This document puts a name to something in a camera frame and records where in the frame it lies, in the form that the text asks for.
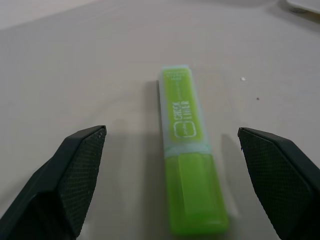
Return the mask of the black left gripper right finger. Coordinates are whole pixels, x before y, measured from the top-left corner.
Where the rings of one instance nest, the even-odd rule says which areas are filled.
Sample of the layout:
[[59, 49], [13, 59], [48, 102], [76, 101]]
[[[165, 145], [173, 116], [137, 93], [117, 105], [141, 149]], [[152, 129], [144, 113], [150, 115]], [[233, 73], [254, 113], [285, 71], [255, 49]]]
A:
[[281, 240], [320, 238], [320, 170], [291, 140], [241, 127], [254, 192]]

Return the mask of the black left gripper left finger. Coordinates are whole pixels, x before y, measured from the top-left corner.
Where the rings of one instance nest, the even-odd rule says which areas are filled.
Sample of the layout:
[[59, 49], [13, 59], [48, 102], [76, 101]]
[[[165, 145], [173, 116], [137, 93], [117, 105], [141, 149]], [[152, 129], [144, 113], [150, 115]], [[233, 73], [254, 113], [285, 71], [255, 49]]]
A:
[[97, 184], [107, 128], [66, 137], [29, 178], [0, 219], [2, 240], [75, 240]]

